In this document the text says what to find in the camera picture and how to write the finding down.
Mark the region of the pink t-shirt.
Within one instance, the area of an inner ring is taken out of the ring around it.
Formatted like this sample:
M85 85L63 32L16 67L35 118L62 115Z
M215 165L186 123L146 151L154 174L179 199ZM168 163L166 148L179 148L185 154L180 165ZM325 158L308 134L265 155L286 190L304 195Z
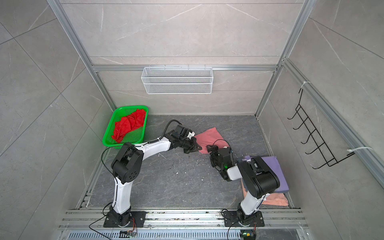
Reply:
M207 146L216 145L219 148L229 147L230 145L224 141L224 138L217 131L216 127L206 130L205 132L195 136L197 143L202 147L199 152L201 154L208 154Z

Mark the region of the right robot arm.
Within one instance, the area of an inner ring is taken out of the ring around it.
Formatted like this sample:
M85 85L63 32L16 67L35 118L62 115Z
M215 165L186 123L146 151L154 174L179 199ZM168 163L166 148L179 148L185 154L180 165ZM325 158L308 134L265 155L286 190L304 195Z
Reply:
M222 211L226 226L263 227L264 218L259 208L267 196L280 187L278 176L259 156L236 163L230 147L208 145L207 151L212 167L224 180L242 180L248 189L235 212Z

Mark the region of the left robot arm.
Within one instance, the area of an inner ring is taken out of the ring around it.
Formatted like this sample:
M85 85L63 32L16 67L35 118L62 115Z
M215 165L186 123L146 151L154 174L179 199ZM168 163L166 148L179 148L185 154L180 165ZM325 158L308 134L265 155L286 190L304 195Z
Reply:
M152 141L142 144L123 144L111 163L115 178L114 200L108 217L114 219L119 227L125 227L131 221L131 191L145 159L175 148L182 148L185 154L198 152L202 147L197 143L195 133L179 124L174 130Z

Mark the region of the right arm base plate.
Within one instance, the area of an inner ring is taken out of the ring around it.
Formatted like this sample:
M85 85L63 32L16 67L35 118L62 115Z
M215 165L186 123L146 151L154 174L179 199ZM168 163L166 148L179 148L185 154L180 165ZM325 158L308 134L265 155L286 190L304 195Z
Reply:
M264 227L264 217L260 211L254 212L251 215L244 215L240 210L221 211L226 227Z

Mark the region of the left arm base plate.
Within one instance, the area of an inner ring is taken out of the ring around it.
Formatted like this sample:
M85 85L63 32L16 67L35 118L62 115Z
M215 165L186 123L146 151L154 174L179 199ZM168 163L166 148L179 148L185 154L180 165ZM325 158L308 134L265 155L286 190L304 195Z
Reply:
M134 225L138 228L144 226L146 219L146 212L128 212L125 214L118 214L115 211L107 213L106 220L104 221L104 228L132 228Z

